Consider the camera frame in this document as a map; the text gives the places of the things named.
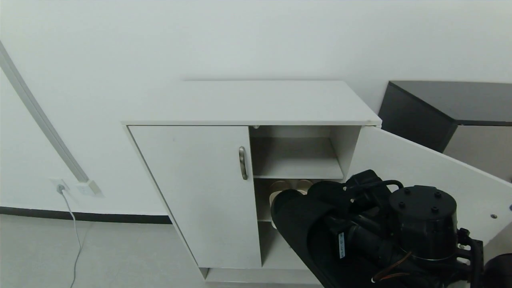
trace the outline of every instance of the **white cable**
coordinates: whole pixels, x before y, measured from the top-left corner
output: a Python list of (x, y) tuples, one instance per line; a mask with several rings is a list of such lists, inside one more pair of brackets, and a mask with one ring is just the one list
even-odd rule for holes
[(73, 226), (75, 227), (75, 234), (76, 234), (76, 240), (78, 240), (78, 254), (76, 255), (76, 259), (75, 259), (75, 265), (74, 265), (74, 268), (73, 268), (73, 282), (71, 282), (71, 286), (70, 288), (73, 287), (73, 284), (75, 284), (75, 279), (76, 279), (76, 263), (78, 262), (78, 256), (80, 256), (80, 252), (82, 251), (82, 244), (80, 243), (80, 237), (78, 237), (78, 230), (76, 229), (76, 218), (75, 218), (75, 215), (73, 214), (73, 212), (71, 211), (71, 208), (69, 207), (69, 203), (68, 203), (68, 200), (66, 199), (66, 197), (64, 196), (64, 186), (62, 185), (58, 185), (57, 186), (57, 192), (62, 195), (62, 197), (64, 198), (64, 201), (66, 202), (66, 206), (68, 207), (68, 211), (69, 213), (71, 214), (71, 217), (73, 218)]

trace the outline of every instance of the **metal door handle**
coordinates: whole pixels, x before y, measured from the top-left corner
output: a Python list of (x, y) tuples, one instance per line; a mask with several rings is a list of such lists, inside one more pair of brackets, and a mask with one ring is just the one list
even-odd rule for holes
[(247, 169), (245, 169), (245, 148), (243, 146), (238, 148), (238, 158), (240, 160), (240, 171), (242, 172), (242, 178), (247, 180)]

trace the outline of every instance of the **black baseboard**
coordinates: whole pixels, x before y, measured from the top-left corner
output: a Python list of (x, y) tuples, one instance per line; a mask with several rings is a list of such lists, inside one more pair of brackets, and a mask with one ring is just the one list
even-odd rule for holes
[[(0, 207), (0, 214), (72, 220), (71, 214), (69, 214), (69, 212), (64, 211)], [(82, 212), (73, 212), (73, 214), (75, 215), (75, 218), (78, 221), (172, 224), (169, 217), (165, 215), (96, 214)]]

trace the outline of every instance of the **cabinet door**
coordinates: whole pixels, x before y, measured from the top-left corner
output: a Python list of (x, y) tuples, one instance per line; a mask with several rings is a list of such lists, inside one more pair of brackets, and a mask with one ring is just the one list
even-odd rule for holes
[(367, 169), (383, 180), (449, 193), (457, 201), (458, 227), (484, 244), (512, 221), (512, 184), (377, 127), (361, 128), (348, 176)]
[(260, 268), (248, 127), (130, 126), (130, 131), (198, 266)]

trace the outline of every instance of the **gray floor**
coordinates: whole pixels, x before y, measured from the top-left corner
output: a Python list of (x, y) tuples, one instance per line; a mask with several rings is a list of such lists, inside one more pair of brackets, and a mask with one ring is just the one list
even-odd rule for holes
[[(205, 283), (172, 225), (79, 221), (77, 227), (83, 250), (75, 288), (288, 287)], [(485, 258), (512, 252), (511, 239), (509, 226), (486, 247)], [(77, 251), (69, 220), (0, 215), (2, 288), (68, 288)]]

